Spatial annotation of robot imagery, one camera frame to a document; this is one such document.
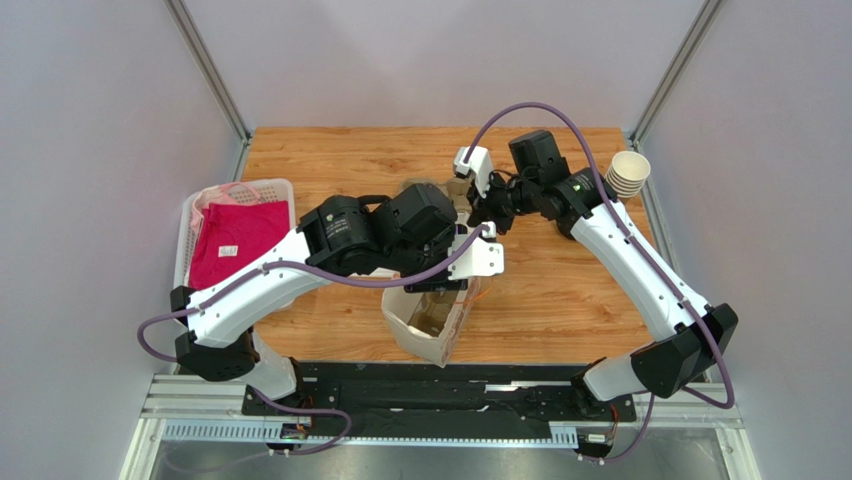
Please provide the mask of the white paper takeout bag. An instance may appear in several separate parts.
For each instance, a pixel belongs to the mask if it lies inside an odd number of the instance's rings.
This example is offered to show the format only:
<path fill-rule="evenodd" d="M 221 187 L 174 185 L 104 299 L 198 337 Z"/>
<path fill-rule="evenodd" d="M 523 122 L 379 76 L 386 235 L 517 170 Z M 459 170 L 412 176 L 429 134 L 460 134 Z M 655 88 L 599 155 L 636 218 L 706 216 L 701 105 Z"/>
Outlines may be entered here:
<path fill-rule="evenodd" d="M 381 311 L 396 344 L 406 353 L 444 368 L 474 303 L 488 294 L 493 281 L 476 277 L 467 290 L 406 293 L 385 289 Z"/>

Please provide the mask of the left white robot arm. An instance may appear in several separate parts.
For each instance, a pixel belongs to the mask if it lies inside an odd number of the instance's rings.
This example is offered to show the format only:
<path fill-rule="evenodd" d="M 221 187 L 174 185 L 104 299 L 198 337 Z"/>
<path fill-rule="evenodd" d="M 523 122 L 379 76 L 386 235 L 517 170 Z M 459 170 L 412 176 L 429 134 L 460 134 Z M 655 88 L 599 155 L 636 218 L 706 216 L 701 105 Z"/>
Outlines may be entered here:
<path fill-rule="evenodd" d="M 434 185 L 411 185 L 395 197 L 332 196 L 257 260 L 189 296 L 176 361 L 210 382 L 240 379 L 269 399 L 287 397 L 299 389 L 296 365 L 264 343 L 259 320 L 330 283 L 464 289 L 466 280 L 451 279 L 450 269 L 478 233 L 459 226 L 452 201 Z M 366 277 L 377 269 L 400 277 L 374 284 Z"/>

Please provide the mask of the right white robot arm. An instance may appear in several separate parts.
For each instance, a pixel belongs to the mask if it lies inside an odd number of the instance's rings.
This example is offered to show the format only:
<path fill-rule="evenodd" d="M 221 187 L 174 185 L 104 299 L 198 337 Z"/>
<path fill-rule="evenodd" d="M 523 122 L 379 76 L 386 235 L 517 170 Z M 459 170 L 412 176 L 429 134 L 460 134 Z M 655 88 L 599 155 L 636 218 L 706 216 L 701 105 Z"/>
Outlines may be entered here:
<path fill-rule="evenodd" d="M 463 147 L 457 177 L 470 181 L 470 226 L 539 214 L 582 244 L 604 265 L 639 311 L 651 343 L 590 364 L 572 387 L 584 407 L 648 391 L 669 398 L 715 365 L 738 324 L 727 304 L 710 305 L 662 260 L 636 228 L 614 190 L 595 181 L 596 169 L 572 172 L 551 132 L 537 130 L 509 144 L 516 172 L 504 178 L 487 149 Z"/>

